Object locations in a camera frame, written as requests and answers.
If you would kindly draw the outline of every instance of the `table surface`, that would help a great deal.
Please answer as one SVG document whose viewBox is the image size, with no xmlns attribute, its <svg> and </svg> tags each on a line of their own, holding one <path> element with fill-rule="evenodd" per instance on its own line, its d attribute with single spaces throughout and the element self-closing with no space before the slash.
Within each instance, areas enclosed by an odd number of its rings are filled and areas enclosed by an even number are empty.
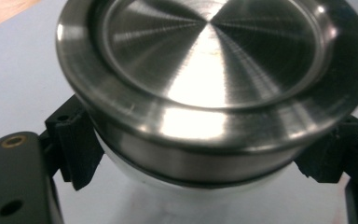
<svg viewBox="0 0 358 224">
<path fill-rule="evenodd" d="M 358 12 L 358 0 L 348 1 Z M 55 52 L 55 29 L 64 0 L 41 0 L 0 24 L 0 137 L 9 133 L 42 133 L 44 120 L 73 91 Z M 358 108 L 354 115 L 358 117 Z M 344 188 L 321 185 L 290 165 L 268 185 L 231 203 L 193 217 L 168 212 L 103 157 L 92 183 L 75 192 L 55 176 L 65 223 L 347 223 Z"/>
</svg>

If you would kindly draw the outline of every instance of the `brushed metal surface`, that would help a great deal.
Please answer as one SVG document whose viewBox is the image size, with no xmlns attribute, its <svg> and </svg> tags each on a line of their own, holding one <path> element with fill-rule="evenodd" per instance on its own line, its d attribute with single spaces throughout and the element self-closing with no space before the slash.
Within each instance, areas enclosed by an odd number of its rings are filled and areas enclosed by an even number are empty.
<svg viewBox="0 0 358 224">
<path fill-rule="evenodd" d="M 172 182 L 270 173 L 358 105 L 340 0 L 70 0 L 57 51 L 106 144 Z"/>
</svg>

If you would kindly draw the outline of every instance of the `screw hole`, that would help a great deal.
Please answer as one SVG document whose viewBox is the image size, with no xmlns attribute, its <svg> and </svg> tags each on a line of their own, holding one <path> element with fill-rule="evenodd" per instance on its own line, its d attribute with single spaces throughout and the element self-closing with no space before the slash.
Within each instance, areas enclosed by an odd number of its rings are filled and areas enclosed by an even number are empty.
<svg viewBox="0 0 358 224">
<path fill-rule="evenodd" d="M 8 217 L 18 212 L 21 208 L 22 208 L 22 201 L 15 200 L 5 204 L 0 210 L 0 215 L 1 217 Z"/>
<path fill-rule="evenodd" d="M 5 139 L 5 141 L 2 143 L 2 147 L 17 147 L 19 145 L 21 145 L 22 143 L 25 142 L 25 140 L 27 139 L 27 137 L 25 135 L 16 135 L 16 136 L 12 136 L 9 137 L 7 139 Z"/>
<path fill-rule="evenodd" d="M 68 120 L 68 119 L 69 119 L 69 116 L 66 116 L 66 115 L 59 116 L 59 117 L 57 118 L 57 120 L 59 120 L 59 121 L 66 121 L 66 120 Z"/>
</svg>

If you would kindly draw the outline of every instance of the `cylindrical container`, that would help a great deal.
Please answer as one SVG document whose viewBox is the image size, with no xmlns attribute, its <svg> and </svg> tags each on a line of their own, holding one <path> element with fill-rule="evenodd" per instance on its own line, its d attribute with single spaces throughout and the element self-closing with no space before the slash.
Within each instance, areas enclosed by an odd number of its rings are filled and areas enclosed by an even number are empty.
<svg viewBox="0 0 358 224">
<path fill-rule="evenodd" d="M 278 177 L 282 173 L 282 170 L 284 170 L 282 169 L 272 175 L 249 181 L 243 185 L 221 189 L 178 186 L 158 180 L 130 166 L 110 150 L 110 147 L 98 134 L 97 136 L 106 155 L 112 159 L 120 171 L 130 178 L 134 191 L 137 192 L 137 194 L 144 195 L 143 199 L 146 201 L 145 203 L 152 203 L 158 207 L 158 212 L 153 212 L 153 210 L 148 212 L 160 213 L 159 217 L 174 216 L 178 219 L 179 223 L 183 222 L 183 218 L 209 216 L 208 214 L 211 214 L 212 211 L 218 211 L 217 213 L 221 214 L 221 210 L 226 207 L 226 205 L 234 202 L 236 198 L 240 198 L 243 193 L 264 187 L 267 183 Z M 217 224 L 222 223 L 222 221 L 213 218 L 213 221 L 210 220 L 208 223 Z"/>
<path fill-rule="evenodd" d="M 57 51 L 107 154 L 171 185 L 272 174 L 358 105 L 343 0 L 69 0 Z"/>
</svg>

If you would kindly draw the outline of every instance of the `brass insert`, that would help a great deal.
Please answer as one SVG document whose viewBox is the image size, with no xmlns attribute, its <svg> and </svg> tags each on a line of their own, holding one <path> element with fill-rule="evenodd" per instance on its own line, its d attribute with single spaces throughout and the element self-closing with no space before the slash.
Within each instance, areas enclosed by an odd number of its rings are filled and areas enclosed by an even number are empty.
<svg viewBox="0 0 358 224">
<path fill-rule="evenodd" d="M 17 147 L 22 145 L 27 140 L 25 135 L 15 135 L 5 139 L 2 142 L 1 146 L 5 148 Z"/>
</svg>

